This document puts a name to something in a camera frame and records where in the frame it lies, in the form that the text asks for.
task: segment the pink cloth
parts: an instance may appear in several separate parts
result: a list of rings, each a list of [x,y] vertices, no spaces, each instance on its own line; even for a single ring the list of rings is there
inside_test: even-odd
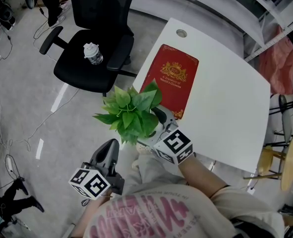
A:
[[[281,32],[278,26],[276,35]],[[271,84],[271,93],[293,94],[293,44],[288,37],[260,54],[259,72]]]

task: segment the book cover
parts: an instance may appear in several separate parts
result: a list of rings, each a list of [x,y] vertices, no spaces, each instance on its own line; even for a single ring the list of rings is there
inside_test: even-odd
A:
[[[181,119],[195,79],[199,60],[166,44],[159,48],[141,91],[154,79],[163,93],[161,105]]]

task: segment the person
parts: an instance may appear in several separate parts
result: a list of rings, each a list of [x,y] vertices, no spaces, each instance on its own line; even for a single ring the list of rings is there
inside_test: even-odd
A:
[[[90,200],[71,237],[284,237],[279,213],[228,186],[194,155],[178,167],[184,178],[141,152],[122,197]]]
[[[19,189],[21,189],[25,195],[28,195],[28,191],[24,186],[23,181],[24,179],[22,177],[16,179],[10,188],[6,190],[4,196],[0,197],[0,231],[11,221],[12,215],[18,214],[24,209],[34,206],[41,212],[44,212],[44,208],[34,196],[14,200],[16,191]]]
[[[64,21],[66,18],[63,14],[70,8],[69,5],[63,8],[59,5],[59,0],[43,0],[44,5],[48,9],[48,26],[54,28]]]

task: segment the gold emblem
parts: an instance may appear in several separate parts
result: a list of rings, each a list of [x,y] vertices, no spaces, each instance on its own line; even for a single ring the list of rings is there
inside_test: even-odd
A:
[[[161,72],[167,76],[186,82],[186,69],[181,69],[181,64],[178,62],[173,62],[172,65],[169,62],[166,65],[163,64]]]
[[[184,110],[181,109],[179,112],[172,111],[172,113],[173,113],[174,117],[177,117],[177,118],[181,119],[182,114],[184,113]]]

